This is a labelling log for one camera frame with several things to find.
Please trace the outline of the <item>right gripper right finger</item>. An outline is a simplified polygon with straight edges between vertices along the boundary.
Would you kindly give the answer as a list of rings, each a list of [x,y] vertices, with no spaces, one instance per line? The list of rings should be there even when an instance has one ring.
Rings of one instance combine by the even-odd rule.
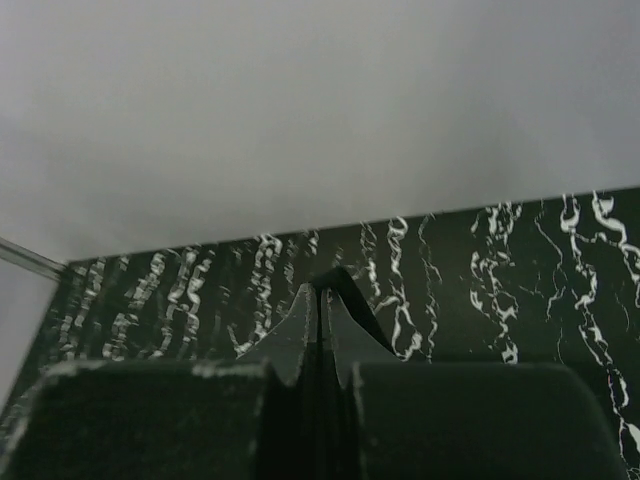
[[[340,479],[623,479],[607,419],[571,368],[401,362],[334,291],[321,321],[345,408]]]

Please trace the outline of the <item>black t shirt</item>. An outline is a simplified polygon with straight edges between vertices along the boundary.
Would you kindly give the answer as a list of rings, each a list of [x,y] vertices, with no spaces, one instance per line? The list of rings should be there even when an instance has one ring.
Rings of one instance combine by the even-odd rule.
[[[321,293],[326,289],[335,291],[344,303],[351,318],[380,345],[393,353],[393,347],[380,327],[367,300],[345,268],[337,266],[316,275],[311,279],[311,284],[317,297],[320,297]]]

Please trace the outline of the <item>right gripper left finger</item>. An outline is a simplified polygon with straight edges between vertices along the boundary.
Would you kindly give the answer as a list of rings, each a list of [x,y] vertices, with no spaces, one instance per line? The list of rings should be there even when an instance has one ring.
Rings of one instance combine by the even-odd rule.
[[[301,384],[316,298],[236,360],[76,360],[40,379],[1,460],[5,479],[312,479]]]

